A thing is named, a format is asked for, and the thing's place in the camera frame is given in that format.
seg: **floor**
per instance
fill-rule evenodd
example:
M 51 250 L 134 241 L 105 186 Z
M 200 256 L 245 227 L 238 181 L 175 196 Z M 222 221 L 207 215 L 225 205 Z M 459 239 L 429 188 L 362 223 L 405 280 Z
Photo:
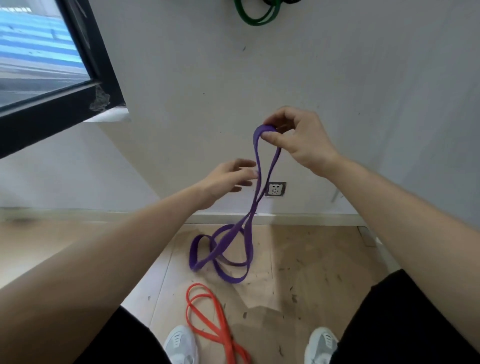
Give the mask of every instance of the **floor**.
M 106 224 L 0 223 L 0 287 Z M 341 337 L 370 287 L 387 274 L 376 248 L 364 243 L 356 227 L 256 225 L 249 275 L 240 284 L 227 284 L 212 264 L 198 273 L 188 268 L 192 239 L 217 228 L 184 225 L 123 302 L 161 343 L 174 326 L 185 324 L 185 292 L 193 282 L 201 282 L 224 305 L 235 340 L 250 352 L 254 363 L 303 363 L 311 331 L 328 326 Z M 227 249 L 226 257 L 245 260 L 241 237 Z M 226 269 L 240 276 L 244 268 Z M 218 322 L 208 300 L 200 300 L 197 307 Z M 196 317 L 192 321 L 206 328 Z M 203 363 L 225 362 L 221 345 L 203 338 L 197 342 Z

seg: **window frame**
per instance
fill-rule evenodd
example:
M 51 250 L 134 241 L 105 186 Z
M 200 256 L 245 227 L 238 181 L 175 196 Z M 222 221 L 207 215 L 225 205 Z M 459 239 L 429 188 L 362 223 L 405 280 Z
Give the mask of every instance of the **window frame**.
M 116 106 L 119 83 L 88 0 L 55 0 L 90 80 L 0 108 L 0 158 Z

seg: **window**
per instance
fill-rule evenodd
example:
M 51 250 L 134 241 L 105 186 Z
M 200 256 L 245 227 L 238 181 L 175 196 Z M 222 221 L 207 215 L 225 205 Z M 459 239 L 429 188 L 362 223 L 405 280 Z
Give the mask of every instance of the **window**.
M 0 158 L 119 105 L 88 0 L 0 0 Z

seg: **forearm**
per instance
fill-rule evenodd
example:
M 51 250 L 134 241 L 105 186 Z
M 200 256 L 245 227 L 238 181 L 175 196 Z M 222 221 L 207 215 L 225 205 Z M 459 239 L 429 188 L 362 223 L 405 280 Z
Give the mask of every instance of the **forearm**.
M 480 233 L 344 158 L 327 177 L 432 303 L 480 349 Z
M 72 362 L 200 203 L 195 187 L 183 190 L 5 286 L 0 362 Z

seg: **white sneaker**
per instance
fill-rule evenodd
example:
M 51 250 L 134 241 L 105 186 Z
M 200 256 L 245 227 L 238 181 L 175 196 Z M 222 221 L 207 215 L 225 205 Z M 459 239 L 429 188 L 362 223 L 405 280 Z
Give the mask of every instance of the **white sneaker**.
M 186 326 L 174 328 L 163 345 L 172 364 L 198 364 L 198 348 L 192 330 Z
M 338 340 L 328 328 L 316 328 L 305 348 L 305 364 L 328 364 Z

